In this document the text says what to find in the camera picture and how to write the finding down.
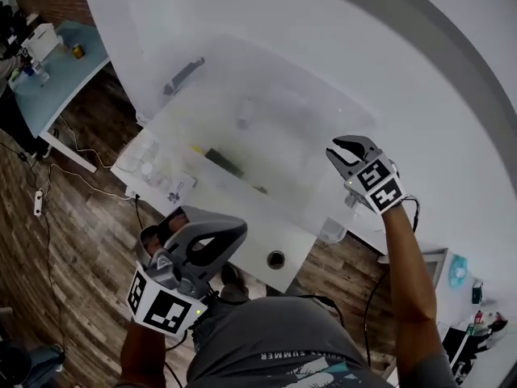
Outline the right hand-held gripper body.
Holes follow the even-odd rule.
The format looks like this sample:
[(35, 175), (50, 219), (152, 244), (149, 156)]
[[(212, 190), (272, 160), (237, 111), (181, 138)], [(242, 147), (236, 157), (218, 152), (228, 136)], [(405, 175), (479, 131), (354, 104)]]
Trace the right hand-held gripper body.
[(399, 205), (406, 196), (401, 180), (385, 153), (367, 162), (344, 186), (359, 203), (379, 216)]

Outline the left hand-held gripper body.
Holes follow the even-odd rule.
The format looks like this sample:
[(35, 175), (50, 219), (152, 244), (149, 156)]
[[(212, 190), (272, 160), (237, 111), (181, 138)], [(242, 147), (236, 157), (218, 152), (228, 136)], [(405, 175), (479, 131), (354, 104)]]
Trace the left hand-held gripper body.
[(134, 322), (168, 336), (180, 336), (207, 310), (208, 274), (190, 264), (170, 240), (158, 241), (158, 227), (143, 229), (135, 246), (137, 267), (126, 302)]

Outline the person's left hand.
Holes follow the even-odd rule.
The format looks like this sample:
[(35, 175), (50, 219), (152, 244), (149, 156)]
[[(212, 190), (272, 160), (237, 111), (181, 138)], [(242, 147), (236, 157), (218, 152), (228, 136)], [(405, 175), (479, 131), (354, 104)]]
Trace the person's left hand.
[(158, 225), (150, 226), (142, 233), (142, 244), (145, 251), (153, 256), (163, 248), (163, 245), (188, 223), (188, 218), (182, 209), (176, 209)]

